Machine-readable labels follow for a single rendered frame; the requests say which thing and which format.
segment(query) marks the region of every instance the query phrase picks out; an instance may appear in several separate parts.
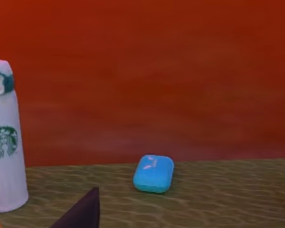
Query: green logo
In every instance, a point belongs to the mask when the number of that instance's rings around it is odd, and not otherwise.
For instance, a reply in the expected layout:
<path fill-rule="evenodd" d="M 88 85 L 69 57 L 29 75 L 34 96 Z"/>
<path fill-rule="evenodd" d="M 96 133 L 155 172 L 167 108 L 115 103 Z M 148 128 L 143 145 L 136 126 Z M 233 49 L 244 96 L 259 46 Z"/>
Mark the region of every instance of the green logo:
<path fill-rule="evenodd" d="M 0 158 L 11 156 L 18 145 L 17 131 L 12 127 L 0 127 Z"/>

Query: red wall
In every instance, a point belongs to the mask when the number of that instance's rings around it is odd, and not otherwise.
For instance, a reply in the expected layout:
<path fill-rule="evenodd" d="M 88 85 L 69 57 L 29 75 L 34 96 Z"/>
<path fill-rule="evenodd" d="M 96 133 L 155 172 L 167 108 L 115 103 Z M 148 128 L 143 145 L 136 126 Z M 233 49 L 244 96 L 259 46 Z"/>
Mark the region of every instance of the red wall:
<path fill-rule="evenodd" d="M 2 0 L 27 165 L 285 156 L 285 0 Z"/>

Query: blue sponge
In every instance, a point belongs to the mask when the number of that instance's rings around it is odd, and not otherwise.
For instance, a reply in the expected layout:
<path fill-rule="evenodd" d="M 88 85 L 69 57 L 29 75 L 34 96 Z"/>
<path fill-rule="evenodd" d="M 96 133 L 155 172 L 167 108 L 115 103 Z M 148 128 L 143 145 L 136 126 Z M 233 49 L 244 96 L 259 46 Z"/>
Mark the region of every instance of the blue sponge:
<path fill-rule="evenodd" d="M 145 155 L 136 168 L 133 184 L 140 191 L 164 193 L 170 186 L 174 170 L 171 158 L 158 155 Z"/>

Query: bottle body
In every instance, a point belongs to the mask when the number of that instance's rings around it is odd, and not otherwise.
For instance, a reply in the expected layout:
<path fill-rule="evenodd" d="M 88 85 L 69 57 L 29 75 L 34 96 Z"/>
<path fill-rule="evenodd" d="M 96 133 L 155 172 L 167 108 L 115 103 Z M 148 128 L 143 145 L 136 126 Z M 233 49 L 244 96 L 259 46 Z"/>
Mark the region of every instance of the bottle body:
<path fill-rule="evenodd" d="M 0 212 L 15 210 L 28 200 L 16 92 L 0 95 Z"/>

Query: wooden surface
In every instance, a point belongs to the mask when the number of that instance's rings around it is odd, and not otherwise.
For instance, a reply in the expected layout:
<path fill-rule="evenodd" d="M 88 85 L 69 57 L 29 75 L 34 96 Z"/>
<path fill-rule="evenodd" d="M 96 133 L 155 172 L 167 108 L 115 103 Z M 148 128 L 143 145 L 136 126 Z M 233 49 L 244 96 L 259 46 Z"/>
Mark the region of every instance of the wooden surface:
<path fill-rule="evenodd" d="M 27 165 L 285 156 L 285 0 L 2 0 Z"/>

